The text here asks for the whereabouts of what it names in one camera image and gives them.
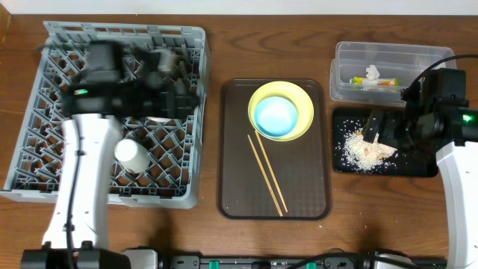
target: blue bowl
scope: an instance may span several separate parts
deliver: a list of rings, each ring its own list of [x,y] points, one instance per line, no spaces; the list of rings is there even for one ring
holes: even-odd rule
[[[254,121],[260,132],[274,138],[294,130],[297,124],[297,109],[283,97],[269,97],[255,107]]]

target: dish rack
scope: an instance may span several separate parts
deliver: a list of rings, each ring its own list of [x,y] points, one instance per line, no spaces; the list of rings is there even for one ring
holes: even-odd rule
[[[209,48],[202,28],[86,22],[44,22],[49,38],[23,119],[4,189],[20,202],[56,202],[63,161],[60,92],[88,67],[91,40],[115,40],[145,50],[170,49],[179,60],[163,83],[183,84],[201,102],[184,120],[157,123],[123,120],[123,135],[148,150],[149,167],[137,175],[115,160],[108,203],[139,207],[192,208],[198,201],[202,127],[208,94]],[[124,81],[140,75],[141,62],[125,51]]]

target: wooden table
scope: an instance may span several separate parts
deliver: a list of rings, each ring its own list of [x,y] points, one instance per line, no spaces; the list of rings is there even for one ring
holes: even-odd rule
[[[311,256],[332,247],[374,247],[411,256],[447,256],[441,177],[420,179],[332,172],[333,210],[323,222],[225,219],[216,208],[220,88],[231,78],[312,78],[332,111],[329,70],[342,41],[448,46],[478,53],[478,17],[434,16],[13,16],[0,50],[0,186],[3,186],[47,33],[43,20],[196,25],[211,47],[199,202],[191,210],[110,206],[112,250],[149,245],[169,254]],[[468,98],[478,106],[478,65],[463,60]],[[41,245],[53,205],[0,198],[0,268],[17,268],[22,251]]]

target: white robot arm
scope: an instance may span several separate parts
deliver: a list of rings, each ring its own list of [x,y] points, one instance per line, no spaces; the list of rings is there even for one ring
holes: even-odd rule
[[[447,200],[447,269],[478,268],[478,143],[451,142],[436,159]]]
[[[75,123],[78,123],[80,134]],[[121,125],[114,117],[101,114],[80,114],[74,120],[63,123],[65,157],[58,201],[50,226],[43,236],[43,243],[54,249],[66,249],[66,231],[63,228],[67,216],[70,192],[75,176],[78,136],[81,139],[81,156],[78,181],[72,204],[73,247],[90,241],[93,247],[108,248],[108,186],[110,168],[114,160],[114,147],[122,139]]]

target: chopsticks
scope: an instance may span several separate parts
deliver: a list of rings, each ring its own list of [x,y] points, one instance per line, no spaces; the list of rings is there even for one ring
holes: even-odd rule
[[[281,188],[279,187],[279,183],[277,183],[276,175],[274,174],[274,171],[272,170],[272,167],[270,166],[269,158],[267,157],[266,150],[264,149],[264,146],[262,145],[261,136],[259,135],[257,130],[255,130],[255,136],[257,136],[257,140],[259,141],[259,145],[261,145],[262,154],[264,154],[267,166],[269,167],[270,174],[272,175],[272,180],[274,181],[274,184],[276,185],[277,191],[279,192],[279,196],[281,197],[282,205],[284,206],[285,211],[288,212],[287,206],[285,205],[284,197],[282,196]]]
[[[259,136],[259,133],[257,131],[255,131],[255,135],[257,136],[259,145],[261,146],[262,154],[264,155],[264,158],[266,159],[266,163],[267,163],[267,166],[269,167],[269,171],[270,171],[270,174],[272,175],[274,184],[276,185],[277,191],[279,192],[282,205],[284,206],[285,211],[288,212],[287,206],[285,205],[284,197],[282,196],[281,188],[279,187],[279,183],[277,183],[276,175],[274,174],[274,171],[272,170],[272,167],[270,166],[269,158],[267,157],[266,150],[264,148],[264,145],[262,144],[261,137]],[[283,214],[282,214],[281,207],[279,206],[279,203],[277,202],[276,195],[274,194],[274,191],[270,185],[269,178],[267,177],[264,167],[262,166],[261,159],[259,158],[257,150],[255,150],[255,146],[254,146],[254,143],[252,142],[250,135],[247,135],[247,137],[249,138],[249,142],[251,143],[252,151],[254,152],[254,155],[255,155],[255,160],[257,161],[257,163],[259,164],[259,167],[261,168],[262,176],[264,177],[267,187],[269,188],[270,195],[272,196],[272,199],[274,200],[274,204],[276,205],[277,212],[279,213],[279,216],[282,217]]]
[[[262,166],[261,159],[259,158],[259,155],[257,154],[257,151],[255,150],[254,143],[252,142],[251,136],[247,135],[249,138],[249,142],[251,143],[252,151],[254,151],[255,159],[257,160],[257,163],[259,164],[259,167],[261,168],[262,176],[264,176],[264,180],[266,181],[267,187],[269,188],[270,195],[272,196],[272,199],[274,200],[274,204],[276,205],[277,211],[279,212],[279,216],[282,215],[282,210],[279,204],[277,203],[276,195],[274,194],[274,191],[272,190],[272,187],[270,186],[269,179],[267,178],[266,172],[264,171],[264,167]]]

